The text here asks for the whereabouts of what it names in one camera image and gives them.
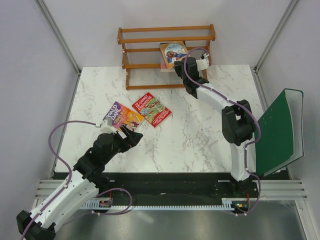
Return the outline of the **right aluminium frame post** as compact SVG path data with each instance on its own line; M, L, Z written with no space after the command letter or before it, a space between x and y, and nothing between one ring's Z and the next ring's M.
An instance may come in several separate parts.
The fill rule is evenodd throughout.
M254 74L257 74L264 64L266 58L268 57L270 51L272 50L274 44L279 38L281 32L284 30L286 24L288 23L290 17L294 13L296 7L300 3L300 0L290 0L288 6L286 7L282 17L280 18L275 30L273 31L270 39L268 40L261 56L259 57L257 63L251 68Z

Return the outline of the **green lever arch file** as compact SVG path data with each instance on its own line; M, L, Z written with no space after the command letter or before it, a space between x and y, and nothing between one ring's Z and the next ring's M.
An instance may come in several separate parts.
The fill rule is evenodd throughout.
M258 120L258 176L270 175L304 156L303 98L303 91L285 88Z

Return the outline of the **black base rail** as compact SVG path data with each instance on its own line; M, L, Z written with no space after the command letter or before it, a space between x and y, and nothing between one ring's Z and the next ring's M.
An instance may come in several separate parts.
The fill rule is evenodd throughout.
M116 205L218 205L223 199L250 199L258 194L257 179L237 183L228 173L110 172L102 174L102 197Z

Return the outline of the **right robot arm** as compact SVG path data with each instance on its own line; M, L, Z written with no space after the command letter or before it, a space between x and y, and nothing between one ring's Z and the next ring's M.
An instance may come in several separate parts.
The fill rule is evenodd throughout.
M242 196L247 191L244 181L250 177L248 148L253 143L257 123L249 102L245 99L234 101L214 89L207 79L200 76L198 61L194 57L176 61L174 70L188 94L220 113L222 134L230 144L230 174L235 179L229 184L229 191L235 197Z

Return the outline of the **wooden book rack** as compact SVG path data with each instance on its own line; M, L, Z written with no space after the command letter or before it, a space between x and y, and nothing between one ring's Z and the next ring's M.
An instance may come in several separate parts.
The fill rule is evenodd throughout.
M211 42L216 40L216 31L213 24L191 26L166 27L120 27L117 33L117 43L122 48L122 69L125 70L126 90L147 89L174 89L182 88L181 83L152 83L145 81L139 85L131 83L131 72L140 69L160 69L161 43L183 42L187 50L193 50L191 42L201 43L202 48L210 50Z

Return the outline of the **aluminium front rail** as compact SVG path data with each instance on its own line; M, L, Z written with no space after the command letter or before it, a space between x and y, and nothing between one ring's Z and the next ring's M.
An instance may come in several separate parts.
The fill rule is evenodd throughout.
M58 179L40 180L34 199L45 200L62 182ZM259 199L262 201L307 200L300 180L261 180L260 185Z

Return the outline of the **red Treehouse book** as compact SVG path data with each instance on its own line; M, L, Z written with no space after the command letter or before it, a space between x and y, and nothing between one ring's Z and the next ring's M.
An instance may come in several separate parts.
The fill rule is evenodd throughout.
M132 104L132 107L154 128L157 128L172 114L172 111L150 92L140 97Z

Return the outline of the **Roald Dahl yellow purple book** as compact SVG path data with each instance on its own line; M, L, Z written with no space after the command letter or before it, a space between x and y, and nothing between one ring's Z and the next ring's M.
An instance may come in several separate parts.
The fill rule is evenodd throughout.
M127 129L135 132L144 121L144 117L134 110L129 109L123 104L115 101L107 112L103 120L111 120L111 125L117 130L121 130L124 125Z

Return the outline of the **grey red curtain book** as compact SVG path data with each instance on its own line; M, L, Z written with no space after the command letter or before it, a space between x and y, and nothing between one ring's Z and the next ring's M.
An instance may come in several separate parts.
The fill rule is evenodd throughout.
M161 72L174 72L175 69L172 67L172 68L168 68L166 63L165 63L165 60L164 60L164 57L162 55L160 55L160 71Z

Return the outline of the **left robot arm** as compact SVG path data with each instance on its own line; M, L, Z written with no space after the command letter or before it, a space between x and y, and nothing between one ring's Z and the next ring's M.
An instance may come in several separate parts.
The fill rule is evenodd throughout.
M87 201L110 191L110 185L102 178L106 164L117 154L135 147L143 134L121 127L118 131L100 134L85 154L74 165L61 185L38 207L23 210L17 217L21 239L53 240L62 225Z

